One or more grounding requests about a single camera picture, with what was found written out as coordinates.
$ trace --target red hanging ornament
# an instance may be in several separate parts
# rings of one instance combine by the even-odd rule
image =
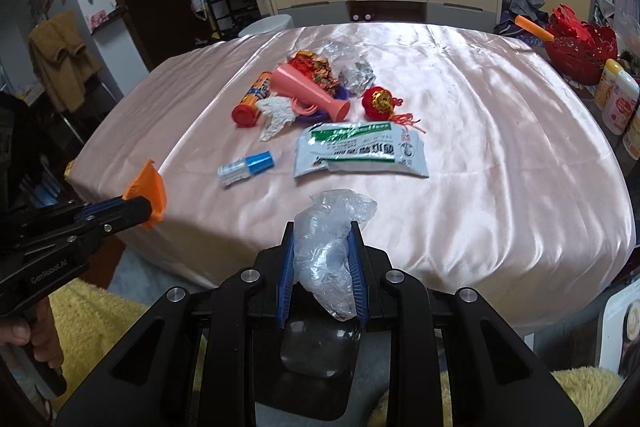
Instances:
[[[404,100],[402,98],[394,98],[391,91],[383,89],[382,87],[369,87],[369,89],[362,94],[362,107],[364,107],[365,114],[371,120],[388,120],[404,126],[410,125],[425,132],[415,126],[420,120],[414,120],[412,113],[394,114],[395,108],[401,106],[403,103]]]

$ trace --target pink plastic horn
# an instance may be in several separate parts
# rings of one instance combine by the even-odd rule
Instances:
[[[349,100],[335,100],[290,64],[281,64],[271,73],[270,89],[293,98],[292,108],[297,114],[310,115],[318,108],[327,111],[331,120],[341,122],[347,116]],[[301,107],[300,102],[311,107]]]

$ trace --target pink satin tablecloth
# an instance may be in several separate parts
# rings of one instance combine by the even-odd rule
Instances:
[[[351,41],[377,85],[420,118],[431,177],[316,172],[294,180],[295,124],[259,142],[231,109],[263,71],[321,39]],[[348,120],[364,119],[354,101]],[[225,189],[218,167],[270,150],[275,167]],[[636,232],[620,168],[596,122],[526,44],[446,26],[368,23],[287,30],[166,61],[82,150],[71,183],[122,193],[146,159],[166,220],[122,234],[151,262],[212,285],[279,245],[310,194],[352,188],[378,202],[366,244],[427,286],[472,286],[521,332],[577,311],[625,264]]]

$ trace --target brown towel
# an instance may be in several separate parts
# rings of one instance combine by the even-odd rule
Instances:
[[[78,36],[72,11],[53,16],[29,34],[33,70],[58,111],[73,112],[84,103],[84,83],[100,64]]]

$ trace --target silver bolt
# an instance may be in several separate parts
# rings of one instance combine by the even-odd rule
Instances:
[[[460,298],[465,302],[476,302],[478,300],[478,294],[471,288],[462,288],[462,290],[460,290]]]
[[[244,282],[256,282],[258,279],[260,279],[260,272],[258,272],[258,270],[254,270],[253,268],[244,270],[240,274],[240,279],[242,279]]]
[[[166,293],[166,298],[169,299],[171,302],[178,302],[184,299],[185,295],[187,295],[187,293],[185,293],[185,291],[182,288],[175,287],[175,288],[171,288]]]
[[[400,270],[389,270],[385,273],[385,279],[393,284],[398,284],[404,280],[404,273]]]

